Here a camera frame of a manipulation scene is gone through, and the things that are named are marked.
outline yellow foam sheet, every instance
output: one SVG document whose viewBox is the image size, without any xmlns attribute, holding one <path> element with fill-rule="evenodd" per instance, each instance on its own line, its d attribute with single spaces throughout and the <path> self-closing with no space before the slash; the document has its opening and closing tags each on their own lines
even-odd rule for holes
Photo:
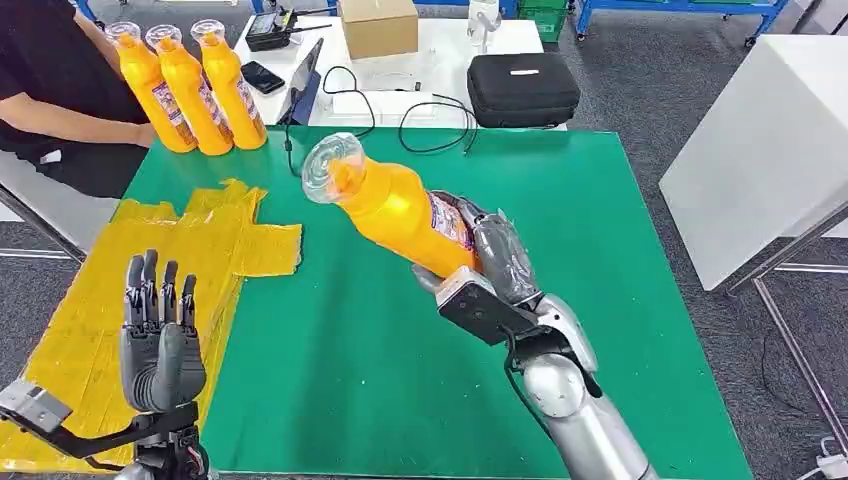
<svg viewBox="0 0 848 480">
<path fill-rule="evenodd" d="M 215 390 L 243 277 L 290 275 L 300 263 L 301 226 L 255 225 L 264 192 L 228 180 L 222 189 L 197 189 L 182 218 L 167 203 L 124 200 L 54 313 L 23 376 L 74 413 L 64 426 L 81 437 L 125 428 L 136 414 L 121 391 L 118 334 L 126 271 L 133 255 L 159 251 L 157 283 L 168 260 L 179 262 L 178 293 L 197 275 L 196 324 L 208 381 L 198 397 L 200 425 Z M 124 465 L 125 446 L 96 456 Z M 0 468 L 25 472 L 98 472 L 8 423 L 0 424 Z"/>
</svg>

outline smartphone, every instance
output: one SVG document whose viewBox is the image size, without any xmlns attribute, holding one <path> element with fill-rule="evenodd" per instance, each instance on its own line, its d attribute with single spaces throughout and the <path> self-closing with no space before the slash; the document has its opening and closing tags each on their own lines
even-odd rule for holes
<svg viewBox="0 0 848 480">
<path fill-rule="evenodd" d="M 285 80 L 256 62 L 242 65 L 241 73 L 247 83 L 266 95 L 286 84 Z"/>
</svg>

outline humanoid robot hand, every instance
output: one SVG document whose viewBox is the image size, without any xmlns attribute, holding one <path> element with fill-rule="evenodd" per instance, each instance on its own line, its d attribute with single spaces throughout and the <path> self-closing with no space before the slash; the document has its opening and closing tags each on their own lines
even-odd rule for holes
<svg viewBox="0 0 848 480">
<path fill-rule="evenodd" d="M 443 191 L 433 193 L 459 210 L 466 227 L 474 235 L 482 273 L 498 297 L 511 305 L 520 305 L 541 296 L 524 245 L 503 212 L 487 213 L 465 197 Z M 412 271 L 421 286 L 430 292 L 435 292 L 444 280 L 420 265 L 413 265 Z"/>
<path fill-rule="evenodd" d="M 127 402 L 140 412 L 168 412 L 193 400 L 206 384 L 194 327 L 197 279 L 186 277 L 178 299 L 174 286 L 177 262 L 170 261 L 160 297 L 157 260 L 156 250 L 132 258 L 124 295 L 121 383 Z"/>
</svg>

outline yellow bottle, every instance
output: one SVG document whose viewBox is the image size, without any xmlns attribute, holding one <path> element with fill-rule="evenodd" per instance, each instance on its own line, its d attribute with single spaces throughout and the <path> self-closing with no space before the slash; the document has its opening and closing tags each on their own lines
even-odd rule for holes
<svg viewBox="0 0 848 480">
<path fill-rule="evenodd" d="M 241 60 L 224 39 L 224 25 L 217 20 L 201 20 L 191 27 L 191 36 L 203 51 L 206 78 L 227 116 L 236 146 L 244 150 L 261 147 L 268 132 L 241 75 Z"/>
<path fill-rule="evenodd" d="M 424 189 L 414 170 L 377 163 L 349 133 L 318 143 L 303 164 L 303 191 L 318 203 L 335 203 L 374 243 L 448 277 L 462 265 L 476 268 L 471 232 L 459 211 Z"/>
<path fill-rule="evenodd" d="M 159 59 L 141 41 L 141 29 L 132 22 L 106 28 L 106 36 L 121 57 L 121 73 L 156 130 L 159 140 L 172 152 L 190 152 L 197 139 L 174 101 L 159 68 Z"/>
<path fill-rule="evenodd" d="M 183 47 L 180 30 L 158 25 L 148 30 L 145 38 L 159 54 L 162 76 L 188 119 L 200 151 L 206 155 L 229 152 L 233 133 L 203 79 L 203 68 Z"/>
</svg>

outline robotic thumb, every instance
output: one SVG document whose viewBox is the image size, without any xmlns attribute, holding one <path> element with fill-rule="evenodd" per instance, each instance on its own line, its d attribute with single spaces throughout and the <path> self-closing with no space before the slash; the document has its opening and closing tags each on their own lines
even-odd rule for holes
<svg viewBox="0 0 848 480">
<path fill-rule="evenodd" d="M 184 354 L 185 337 L 182 330 L 175 323 L 165 324 L 159 337 L 159 358 L 151 392 L 157 411 L 167 412 L 177 406 Z"/>
<path fill-rule="evenodd" d="M 442 277 L 436 275 L 430 270 L 427 270 L 421 265 L 412 265 L 412 274 L 415 275 L 415 279 L 418 280 L 418 284 L 421 285 L 421 288 L 432 294 L 436 293 L 436 290 L 439 289 L 439 285 L 441 285 L 444 281 Z"/>
</svg>

